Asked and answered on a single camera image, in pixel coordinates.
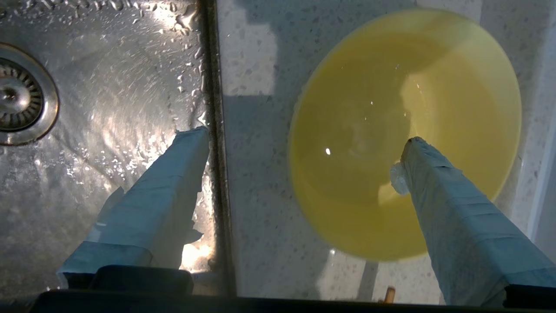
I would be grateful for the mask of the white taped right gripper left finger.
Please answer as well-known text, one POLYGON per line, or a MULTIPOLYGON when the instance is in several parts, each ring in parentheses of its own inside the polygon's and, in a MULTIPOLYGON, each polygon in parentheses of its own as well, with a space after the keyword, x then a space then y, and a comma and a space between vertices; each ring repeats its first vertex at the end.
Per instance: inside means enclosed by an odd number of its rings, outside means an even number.
POLYGON ((128 191, 118 188, 109 196, 85 240, 58 269, 61 286, 85 285, 109 265, 179 269, 209 152, 206 127, 178 132, 128 191))

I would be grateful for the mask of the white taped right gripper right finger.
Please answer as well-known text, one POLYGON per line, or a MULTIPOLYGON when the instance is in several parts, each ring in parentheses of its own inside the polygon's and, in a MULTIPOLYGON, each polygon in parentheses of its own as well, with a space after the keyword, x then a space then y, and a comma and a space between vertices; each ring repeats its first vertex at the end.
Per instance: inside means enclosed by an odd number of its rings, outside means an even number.
POLYGON ((447 305, 555 306, 555 263, 433 145, 410 138, 391 184, 411 196, 447 305))

